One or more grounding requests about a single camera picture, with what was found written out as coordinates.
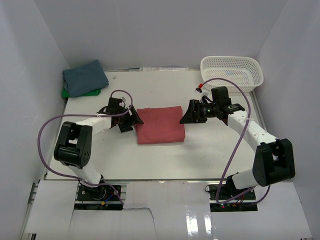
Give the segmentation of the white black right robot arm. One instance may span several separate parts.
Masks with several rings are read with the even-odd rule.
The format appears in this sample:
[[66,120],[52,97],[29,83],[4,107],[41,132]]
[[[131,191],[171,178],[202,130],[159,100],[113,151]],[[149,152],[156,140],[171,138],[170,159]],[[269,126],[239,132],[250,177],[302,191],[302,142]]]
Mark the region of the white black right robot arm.
[[254,151],[251,169],[226,177],[224,185],[216,190],[236,200],[248,189],[293,179],[296,175],[292,143],[279,139],[265,131],[249,118],[249,112],[240,104],[232,103],[225,86],[211,89],[212,98],[202,95],[200,100],[192,99],[180,124],[203,124],[209,118],[217,118],[240,135]]

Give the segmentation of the red t shirt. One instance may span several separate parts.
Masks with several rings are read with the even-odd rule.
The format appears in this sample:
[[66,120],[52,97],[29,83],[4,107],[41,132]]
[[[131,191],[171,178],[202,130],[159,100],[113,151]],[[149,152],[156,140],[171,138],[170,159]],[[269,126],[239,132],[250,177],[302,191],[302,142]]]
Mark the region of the red t shirt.
[[186,138],[181,106],[142,108],[137,113],[143,124],[136,124],[139,145],[182,143]]

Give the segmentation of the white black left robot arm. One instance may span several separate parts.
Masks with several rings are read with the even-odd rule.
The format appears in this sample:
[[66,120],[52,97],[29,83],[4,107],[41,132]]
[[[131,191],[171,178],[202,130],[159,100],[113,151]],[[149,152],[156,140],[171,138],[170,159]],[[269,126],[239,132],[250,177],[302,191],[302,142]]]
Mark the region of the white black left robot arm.
[[90,196],[99,200],[105,196],[106,187],[101,184],[103,176],[90,162],[93,136],[116,126],[125,133],[143,124],[133,106],[126,107],[123,98],[110,97],[108,105],[101,108],[95,117],[62,124],[53,157],[71,169],[89,187]]

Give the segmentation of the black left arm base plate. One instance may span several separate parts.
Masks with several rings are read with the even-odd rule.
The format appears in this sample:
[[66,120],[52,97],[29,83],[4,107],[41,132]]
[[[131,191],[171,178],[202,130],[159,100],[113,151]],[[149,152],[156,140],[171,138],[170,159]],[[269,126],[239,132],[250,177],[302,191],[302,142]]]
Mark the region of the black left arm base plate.
[[123,204],[117,195],[124,201],[126,187],[121,185],[88,187],[79,185],[75,197],[74,209],[86,211],[121,211]]

